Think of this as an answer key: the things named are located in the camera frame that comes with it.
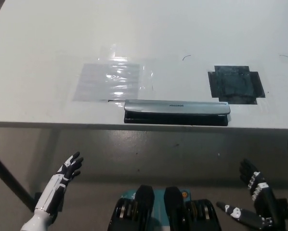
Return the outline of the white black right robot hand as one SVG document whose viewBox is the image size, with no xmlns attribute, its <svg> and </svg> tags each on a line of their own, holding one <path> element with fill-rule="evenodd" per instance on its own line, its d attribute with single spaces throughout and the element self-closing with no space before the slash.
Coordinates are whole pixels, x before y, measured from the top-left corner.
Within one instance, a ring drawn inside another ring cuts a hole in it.
<svg viewBox="0 0 288 231">
<path fill-rule="evenodd" d="M 217 202 L 216 206 L 233 220 L 250 228 L 284 231 L 286 225 L 278 201 L 262 172 L 247 159 L 240 162 L 239 172 L 240 179 L 249 190 L 256 211 L 252 212 L 224 202 Z"/>
</svg>

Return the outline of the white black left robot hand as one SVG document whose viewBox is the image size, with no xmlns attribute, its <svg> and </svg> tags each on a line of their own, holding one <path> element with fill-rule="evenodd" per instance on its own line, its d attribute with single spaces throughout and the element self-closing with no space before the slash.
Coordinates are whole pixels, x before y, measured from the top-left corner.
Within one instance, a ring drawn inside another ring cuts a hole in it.
<svg viewBox="0 0 288 231">
<path fill-rule="evenodd" d="M 44 188 L 35 206 L 35 211 L 40 210 L 51 216 L 58 212 L 68 184 L 80 174 L 82 161 L 83 157 L 80 157 L 80 152 L 76 152 L 61 165 Z"/>
</svg>

